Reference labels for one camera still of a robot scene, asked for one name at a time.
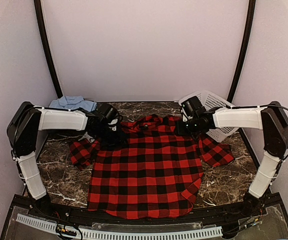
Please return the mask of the red black plaid shirt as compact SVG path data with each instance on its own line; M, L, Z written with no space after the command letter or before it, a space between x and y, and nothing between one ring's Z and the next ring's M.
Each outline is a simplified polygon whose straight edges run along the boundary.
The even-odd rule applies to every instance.
M92 167L87 209L137 220L178 218L194 207L201 187L203 163L211 167L235 158L231 147L201 134L176 134L177 116L149 115L123 122L124 145L108 147L100 139L73 142L72 164Z

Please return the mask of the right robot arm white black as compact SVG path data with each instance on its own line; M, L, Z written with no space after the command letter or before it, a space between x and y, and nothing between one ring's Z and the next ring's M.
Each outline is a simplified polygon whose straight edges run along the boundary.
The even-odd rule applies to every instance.
M196 137L209 130L249 128L263 132L264 154L239 213L250 217L264 203L264 194L288 158L288 108L278 101L256 106L223 106L207 110L197 96L180 103L182 118L175 123L179 136Z

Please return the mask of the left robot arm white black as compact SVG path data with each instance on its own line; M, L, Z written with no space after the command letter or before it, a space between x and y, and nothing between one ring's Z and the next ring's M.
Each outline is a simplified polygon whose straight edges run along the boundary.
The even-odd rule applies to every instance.
M86 131L89 136L110 146L123 144L125 135L121 127L122 116L108 103L100 104L94 111L56 109L23 102L12 120L6 134L11 146L11 155L16 161L19 174L30 196L37 200L35 210L44 218L51 218L54 206L45 198L43 184L36 160L38 133L46 130Z

